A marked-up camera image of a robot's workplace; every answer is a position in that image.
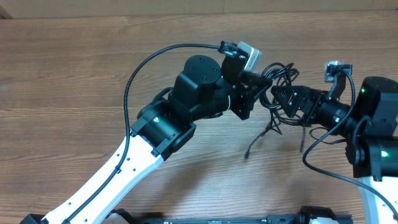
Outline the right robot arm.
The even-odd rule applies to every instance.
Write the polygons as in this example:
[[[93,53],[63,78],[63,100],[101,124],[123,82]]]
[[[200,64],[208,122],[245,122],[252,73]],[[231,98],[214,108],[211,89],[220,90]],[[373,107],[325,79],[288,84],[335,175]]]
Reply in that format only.
[[[287,116],[302,111],[306,125],[319,124],[346,143],[353,179],[361,191],[367,223],[397,223],[397,82],[366,77],[349,105],[339,101],[346,82],[329,79],[330,91],[307,86],[274,86],[276,101]]]

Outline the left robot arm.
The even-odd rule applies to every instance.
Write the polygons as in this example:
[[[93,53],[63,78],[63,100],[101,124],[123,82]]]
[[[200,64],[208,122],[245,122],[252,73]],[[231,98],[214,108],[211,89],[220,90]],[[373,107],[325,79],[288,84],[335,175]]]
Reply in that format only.
[[[127,126],[127,136],[111,158],[66,202],[24,223],[101,223],[138,184],[192,137],[199,119],[231,110],[247,119],[260,95],[272,85],[255,74],[244,55],[222,63],[190,57],[174,86],[163,89]]]

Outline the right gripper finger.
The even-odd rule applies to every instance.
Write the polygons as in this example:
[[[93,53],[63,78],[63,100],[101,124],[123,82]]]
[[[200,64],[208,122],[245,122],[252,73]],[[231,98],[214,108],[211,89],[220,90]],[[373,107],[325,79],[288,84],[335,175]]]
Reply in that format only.
[[[313,95],[312,89],[307,86],[273,86],[271,93],[280,100],[306,99]]]
[[[305,101],[303,93],[278,93],[275,98],[285,114],[290,118],[293,118],[297,111],[301,110]]]

